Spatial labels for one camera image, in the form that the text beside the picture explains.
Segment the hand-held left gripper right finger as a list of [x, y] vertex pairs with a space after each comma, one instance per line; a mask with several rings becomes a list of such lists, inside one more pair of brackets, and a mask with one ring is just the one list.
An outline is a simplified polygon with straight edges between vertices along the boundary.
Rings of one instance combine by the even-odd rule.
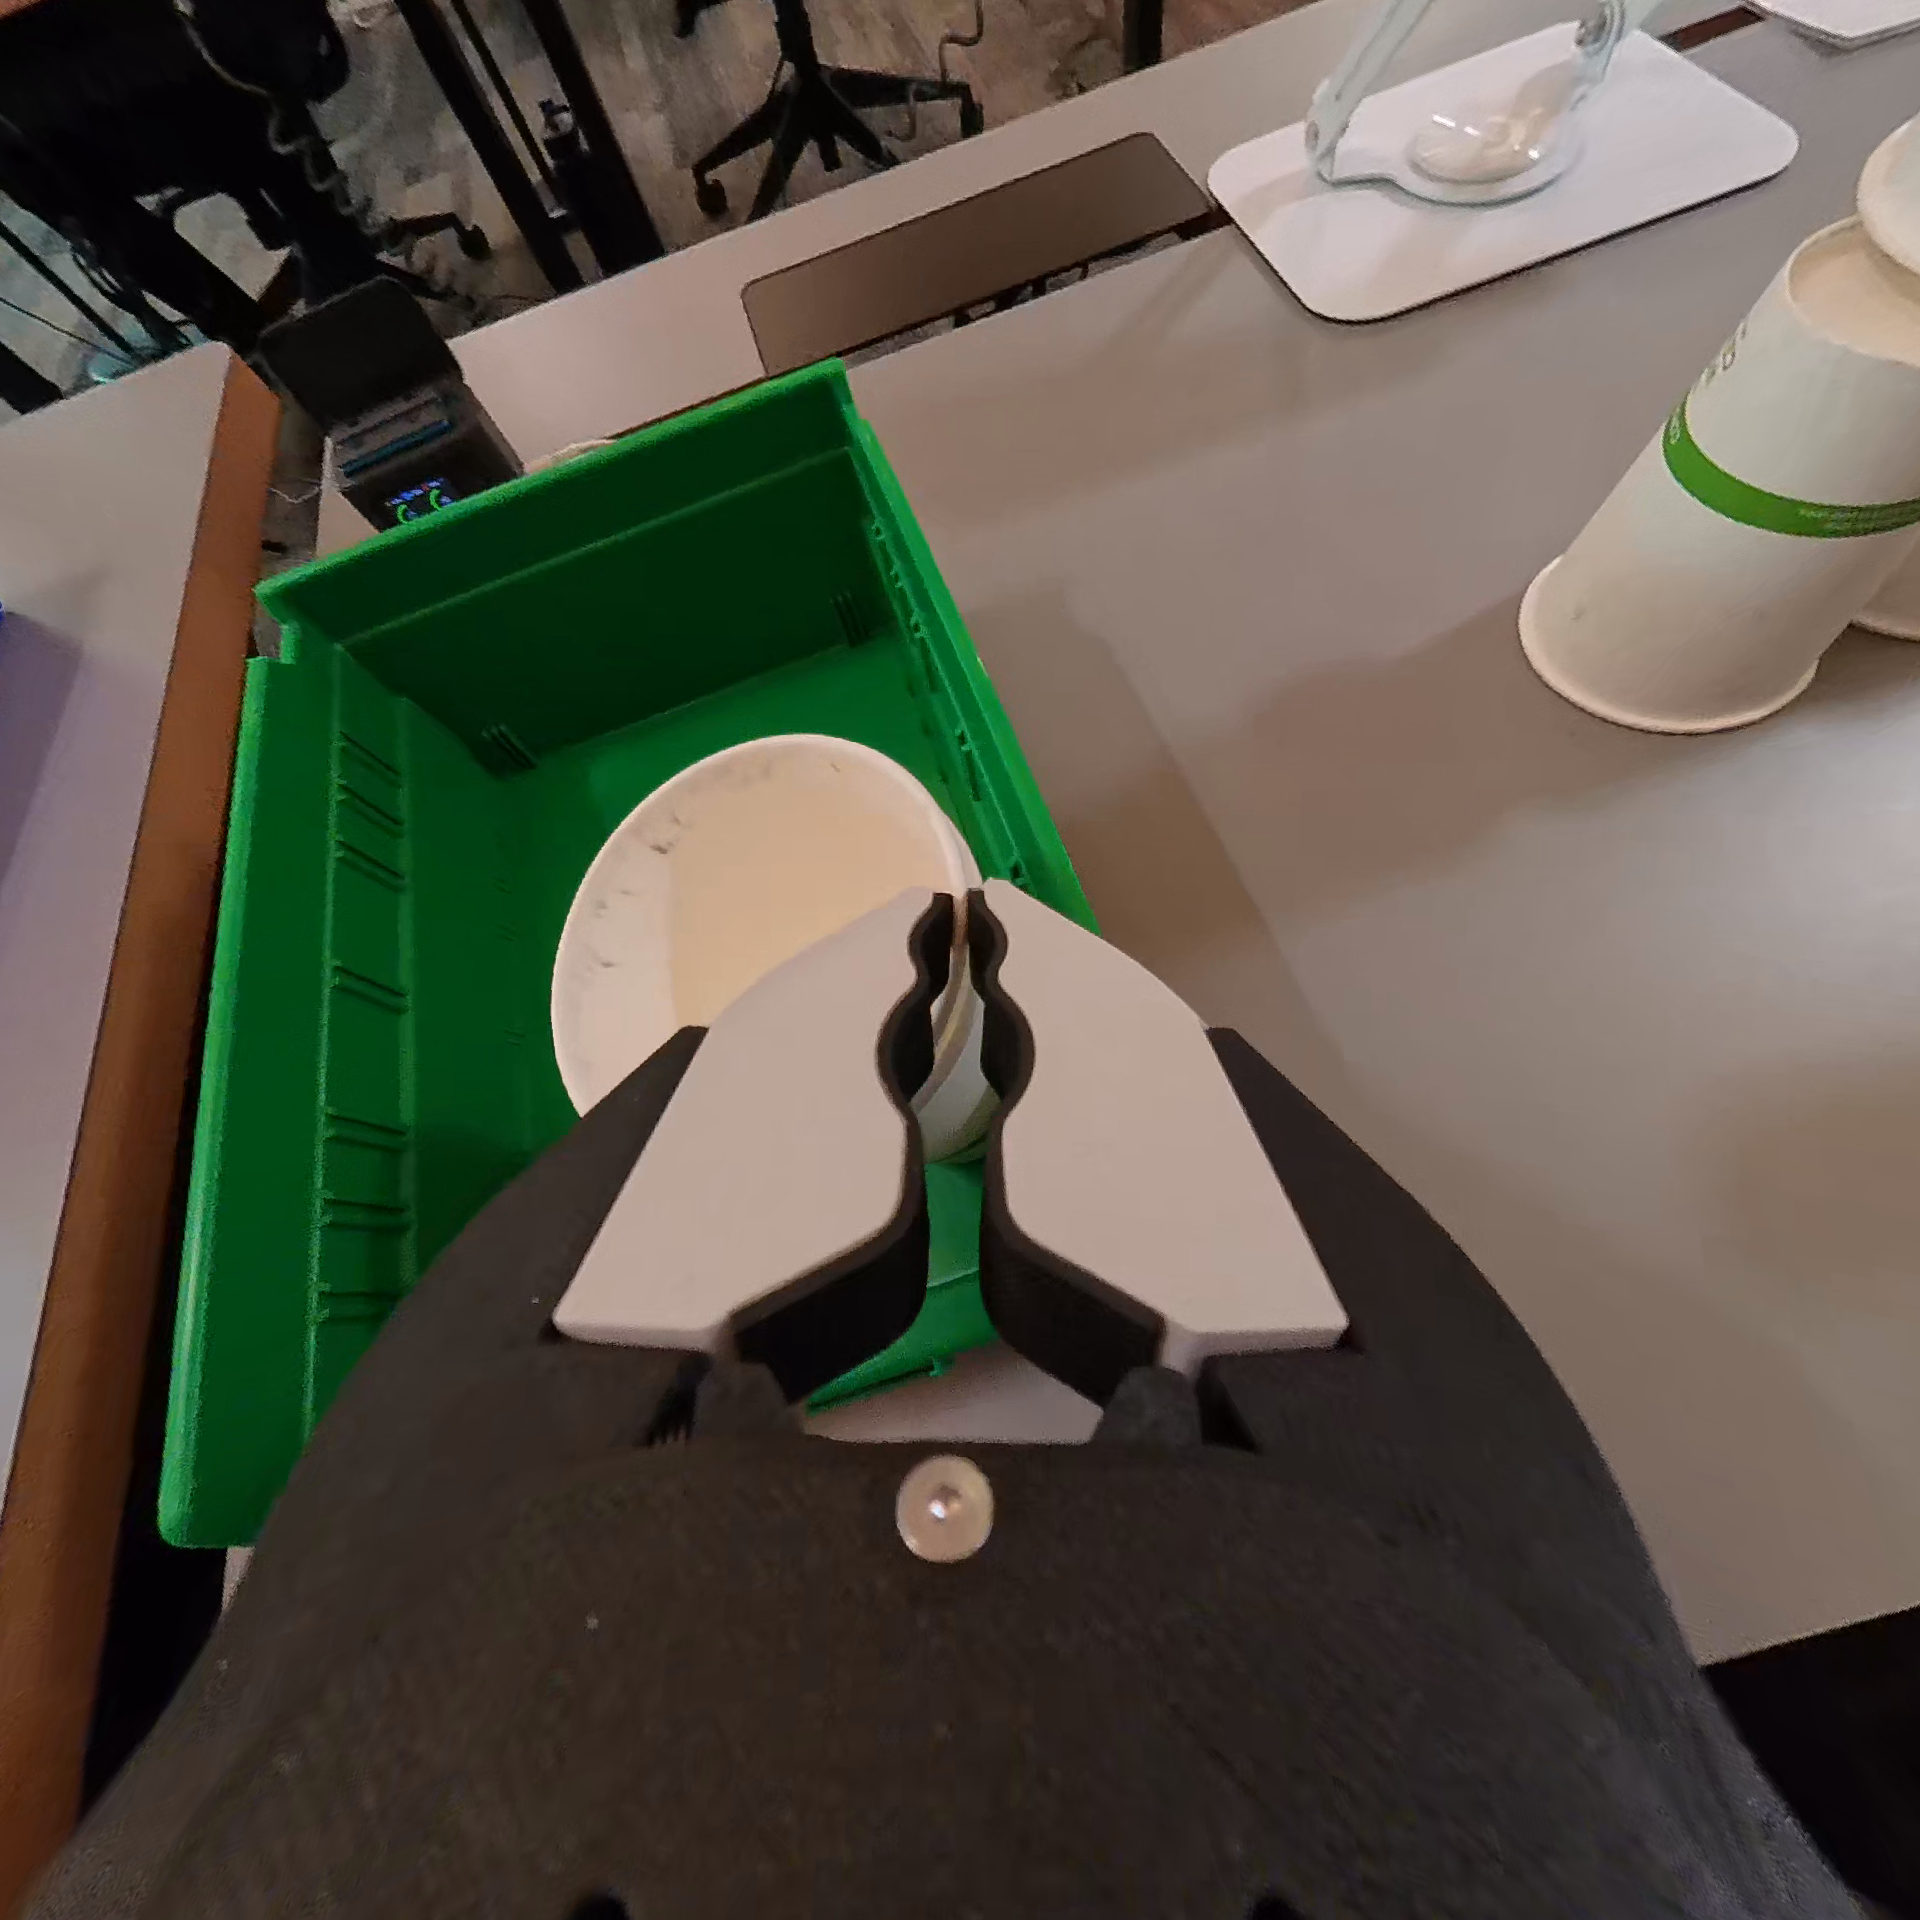
[[1348, 1333], [1211, 1029], [1122, 949], [1009, 880], [966, 906], [1000, 1099], [979, 1292], [1000, 1339], [1108, 1404], [1134, 1371], [1329, 1352]]

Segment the green plastic bin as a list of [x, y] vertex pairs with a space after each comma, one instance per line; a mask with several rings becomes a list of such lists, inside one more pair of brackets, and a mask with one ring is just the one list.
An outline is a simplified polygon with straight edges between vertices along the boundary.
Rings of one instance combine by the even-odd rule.
[[576, 1110], [563, 921], [657, 787], [757, 737], [923, 781], [1097, 928], [849, 372], [753, 384], [258, 590], [158, 1528], [249, 1547], [408, 1289]]

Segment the wood-edged grey desk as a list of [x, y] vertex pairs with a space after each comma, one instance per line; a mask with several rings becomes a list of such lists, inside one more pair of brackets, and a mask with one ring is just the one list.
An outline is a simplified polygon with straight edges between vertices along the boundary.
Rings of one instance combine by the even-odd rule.
[[280, 419], [204, 346], [4, 426], [4, 1914], [81, 1818]]

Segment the black table frame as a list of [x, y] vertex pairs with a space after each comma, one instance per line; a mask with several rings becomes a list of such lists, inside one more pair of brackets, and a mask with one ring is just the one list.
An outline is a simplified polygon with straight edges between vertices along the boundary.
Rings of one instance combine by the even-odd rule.
[[[555, 296], [666, 253], [563, 5], [520, 5], [560, 85], [564, 160], [540, 157], [472, 5], [401, 2], [425, 75]], [[219, 342], [249, 355], [298, 304], [371, 278], [462, 293], [412, 264], [459, 213], [395, 214], [347, 177], [317, 109], [353, 75], [336, 5], [4, 5], [4, 201], [67, 240], [145, 346], [70, 304], [133, 366]]]

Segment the black power station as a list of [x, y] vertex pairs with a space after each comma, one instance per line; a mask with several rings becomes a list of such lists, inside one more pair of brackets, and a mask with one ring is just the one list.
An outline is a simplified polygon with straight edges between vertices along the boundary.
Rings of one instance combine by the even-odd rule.
[[257, 364], [317, 426], [340, 494], [380, 532], [524, 475], [459, 360], [395, 278], [270, 325]]

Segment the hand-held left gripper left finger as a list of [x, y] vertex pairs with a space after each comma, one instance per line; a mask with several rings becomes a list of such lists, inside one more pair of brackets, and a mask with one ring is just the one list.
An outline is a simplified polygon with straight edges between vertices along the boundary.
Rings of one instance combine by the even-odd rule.
[[758, 1364], [798, 1404], [913, 1329], [929, 1289], [914, 1096], [954, 917], [954, 897], [902, 889], [690, 1037], [560, 1296], [560, 1334]]

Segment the black office chair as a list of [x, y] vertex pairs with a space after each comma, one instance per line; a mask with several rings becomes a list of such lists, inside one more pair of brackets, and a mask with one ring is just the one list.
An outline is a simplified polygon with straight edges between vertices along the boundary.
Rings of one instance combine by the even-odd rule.
[[882, 172], [898, 168], [901, 155], [868, 123], [868, 112], [901, 109], [902, 138], [916, 134], [922, 108], [954, 108], [962, 139], [981, 138], [988, 128], [972, 85], [955, 78], [947, 61], [954, 49], [970, 50], [984, 37], [984, 5], [973, 5], [972, 33], [941, 38], [941, 64], [930, 75], [829, 64], [821, 57], [808, 2], [772, 2], [771, 9], [777, 61], [765, 96], [689, 168], [694, 205], [707, 220], [717, 221], [729, 213], [729, 192], [717, 177], [720, 170], [758, 150], [765, 150], [765, 163], [748, 208], [748, 224], [784, 204], [804, 150], [817, 150], [827, 174], [842, 170], [845, 154]]

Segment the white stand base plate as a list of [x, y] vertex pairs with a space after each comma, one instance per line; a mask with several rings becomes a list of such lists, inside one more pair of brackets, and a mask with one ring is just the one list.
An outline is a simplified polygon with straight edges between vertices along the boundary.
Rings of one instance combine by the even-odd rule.
[[1300, 123], [1208, 192], [1320, 320], [1379, 322], [1777, 179], [1797, 132], [1650, 37], [1573, 17], [1380, 88], [1434, 5], [1373, 5]]

